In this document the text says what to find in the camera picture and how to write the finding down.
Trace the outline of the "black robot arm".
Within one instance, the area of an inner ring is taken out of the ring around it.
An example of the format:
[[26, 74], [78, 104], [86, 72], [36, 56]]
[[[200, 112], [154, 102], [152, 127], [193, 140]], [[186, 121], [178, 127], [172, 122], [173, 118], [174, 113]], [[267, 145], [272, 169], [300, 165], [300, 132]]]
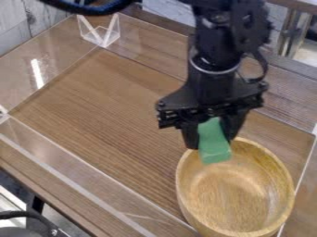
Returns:
[[192, 8], [196, 29], [189, 43], [188, 80], [157, 102], [158, 126], [182, 131], [185, 144], [198, 147], [198, 127], [221, 122], [229, 141], [237, 137], [249, 112], [263, 107], [269, 84], [263, 75], [240, 75], [242, 58], [269, 65], [260, 48], [271, 41], [272, 22], [265, 0], [178, 0]]

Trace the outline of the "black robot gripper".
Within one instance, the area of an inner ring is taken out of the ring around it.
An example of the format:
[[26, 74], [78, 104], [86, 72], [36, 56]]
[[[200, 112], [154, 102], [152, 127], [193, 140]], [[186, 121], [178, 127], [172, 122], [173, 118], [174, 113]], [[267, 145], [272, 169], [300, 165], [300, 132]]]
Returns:
[[221, 71], [204, 69], [190, 62], [185, 83], [157, 102], [158, 127], [181, 129], [186, 147], [197, 150], [198, 125], [220, 118], [225, 138], [232, 143], [249, 111], [263, 107], [268, 89], [264, 77], [241, 75], [240, 64]]

